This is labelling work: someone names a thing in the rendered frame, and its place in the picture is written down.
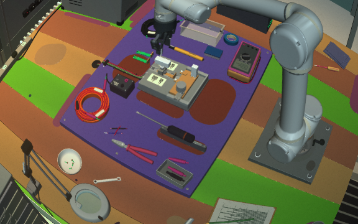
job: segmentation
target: red pliers handle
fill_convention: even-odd
[[[157,156],[156,152],[153,152],[153,151],[150,151],[150,150],[147,150],[147,149],[143,149],[141,147],[131,146],[130,144],[128,144],[128,146],[126,148],[126,151],[129,151],[130,153],[132,153],[133,155],[135,155],[139,159],[142,159],[143,161],[148,162],[149,164],[153,164],[154,161],[149,159],[149,158],[146,158],[146,157],[140,155],[137,152],[143,152],[143,153],[146,153],[146,154],[151,155],[151,156]]]

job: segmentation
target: magnifying lamp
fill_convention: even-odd
[[[33,150],[31,142],[26,139],[24,140],[21,149],[24,153],[24,162],[23,162],[23,174],[30,179],[27,184],[27,190],[37,200],[35,196],[39,195],[41,189],[41,184],[34,179],[32,176],[32,170],[30,168],[30,159],[33,160],[35,165],[42,171],[42,173],[48,178],[48,180],[59,190],[60,193],[66,198],[70,203],[71,208],[74,213],[78,215],[81,219],[87,222],[101,222],[105,220],[110,214],[110,203],[105,194],[98,189],[97,187],[91,184],[78,184],[74,186],[69,192],[65,186],[54,176],[54,174],[48,169],[48,167],[42,162],[40,157]],[[64,188],[66,193],[63,193],[56,184],[51,180],[51,178],[45,173],[45,171],[38,165],[35,159],[30,155],[33,152],[41,164],[46,168],[50,175]]]

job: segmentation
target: green connector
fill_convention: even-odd
[[[137,56],[134,56],[134,59],[139,60],[139,61],[144,62],[144,63],[147,63],[146,59],[142,59],[142,58],[137,57]]]
[[[140,55],[143,55],[143,56],[146,56],[146,57],[151,57],[154,54],[154,52],[152,52],[151,54],[148,54],[146,52],[141,52],[140,50],[137,50],[136,53],[140,54]]]

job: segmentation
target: clipboard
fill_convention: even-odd
[[[224,198],[218,198],[218,199],[216,199],[214,210],[213,210],[213,212],[211,213],[211,215],[208,218],[209,222],[221,222],[221,221],[223,221],[223,220],[216,221],[217,213],[222,212],[222,209],[221,209],[220,205],[219,205],[219,208],[217,210],[218,202],[219,202],[219,204],[224,203],[225,205],[230,205],[230,203],[232,202],[232,205],[240,205],[240,206],[243,206],[243,207],[252,208],[254,210],[263,207],[266,211],[268,211],[268,215],[266,216],[265,220],[263,220],[263,221],[261,219],[249,221],[249,223],[254,223],[254,224],[267,224],[267,223],[271,224],[272,220],[273,220],[273,217],[274,217],[274,214],[275,214],[276,209],[277,209],[276,207],[268,207],[268,206],[264,206],[264,205],[256,205],[256,204],[245,203],[245,202],[237,202],[237,201],[228,200],[228,199],[224,199]]]

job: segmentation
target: small orange screwdriver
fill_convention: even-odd
[[[320,65],[315,65],[315,66],[321,67],[321,68],[328,68],[328,70],[330,70],[330,71],[339,72],[339,68],[334,68],[334,67],[330,67],[330,66],[324,67],[324,66],[320,66]]]

